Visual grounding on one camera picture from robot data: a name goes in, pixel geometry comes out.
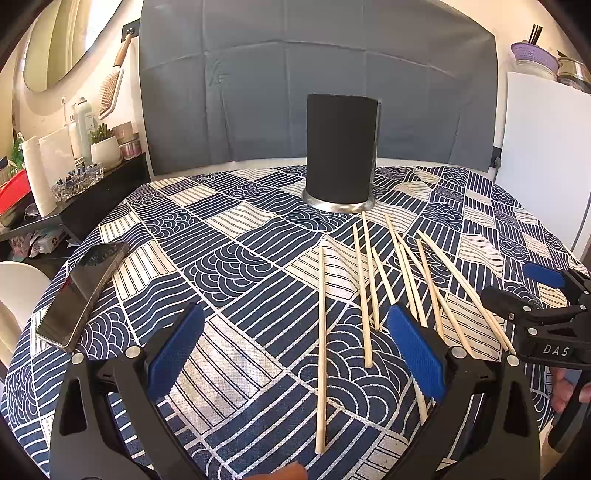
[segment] white plant pot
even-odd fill
[[[92,144],[90,153],[92,162],[103,165],[104,170],[115,168],[121,163],[121,150],[116,137]]]

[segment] gray backdrop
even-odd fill
[[[154,174],[306,156],[308,93],[382,101],[378,156],[487,170],[494,36],[438,0],[145,0]]]

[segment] silver metal base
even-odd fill
[[[363,203],[332,203],[332,202],[325,202],[324,200],[319,200],[312,195],[310,195],[306,189],[302,190],[301,192],[301,199],[304,200],[308,205],[312,205],[314,208],[318,208],[318,210],[322,210],[324,212],[334,212],[334,213],[359,213],[359,212],[367,212],[374,208],[375,199],[370,196],[367,202]]]

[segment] patchwork pattern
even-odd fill
[[[127,258],[103,289],[77,349],[112,358],[145,344],[188,301],[204,309],[204,334],[170,394],[158,403],[179,442],[210,479],[270,472],[294,460],[310,478],[379,479],[404,453],[419,422],[410,373],[385,324],[389,301],[368,271],[359,215],[315,210],[301,200],[305,166],[242,169],[146,184],[131,193],[70,257],[17,343],[0,404],[27,453],[49,472],[53,414],[69,355],[37,326],[68,273],[94,244],[125,241]],[[477,291],[496,285],[540,306],[564,305],[557,290],[524,278],[524,262],[586,269],[507,192],[458,167],[383,167],[374,178],[369,234],[400,303],[400,265],[385,221],[415,253],[429,234]],[[359,285],[352,225],[360,232]],[[318,254],[324,248],[328,347],[327,450],[314,452],[318,361]],[[448,269],[426,248],[433,280],[481,358],[501,349]],[[430,325],[427,286],[412,266]],[[382,330],[372,329],[374,367],[363,364],[360,288],[376,280]],[[511,336],[511,327],[497,319]],[[443,313],[448,345],[459,344]],[[538,426],[551,419],[547,372],[527,365]],[[109,401],[137,462],[150,459],[121,399]],[[471,402],[469,430],[479,411]],[[448,465],[461,454],[460,439]]]

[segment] silver screw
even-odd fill
[[[515,355],[509,355],[507,357],[507,363],[512,367],[517,367],[519,365],[519,359]]]
[[[467,352],[461,346],[452,347],[452,356],[454,358],[466,358]]]
[[[74,365],[81,364],[82,360],[84,360],[84,355],[82,355],[82,353],[75,353],[72,355],[72,363]]]
[[[140,347],[138,347],[137,345],[132,345],[125,351],[125,356],[127,358],[135,358],[139,355],[141,351],[142,349]]]

